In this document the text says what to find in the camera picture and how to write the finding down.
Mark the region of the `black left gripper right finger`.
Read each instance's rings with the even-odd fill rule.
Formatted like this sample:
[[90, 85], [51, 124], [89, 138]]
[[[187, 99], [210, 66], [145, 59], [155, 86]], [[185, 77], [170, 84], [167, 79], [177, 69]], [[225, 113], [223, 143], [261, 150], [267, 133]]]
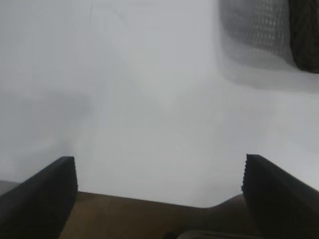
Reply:
[[242, 192], [265, 239], [317, 239], [319, 192], [266, 158], [246, 156]]

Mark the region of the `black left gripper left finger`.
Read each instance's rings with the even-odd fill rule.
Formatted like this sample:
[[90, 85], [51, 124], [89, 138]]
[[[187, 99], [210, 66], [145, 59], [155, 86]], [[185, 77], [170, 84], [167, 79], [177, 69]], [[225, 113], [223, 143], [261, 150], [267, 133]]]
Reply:
[[2, 239], [57, 239], [76, 201], [73, 156], [61, 157], [0, 197]]

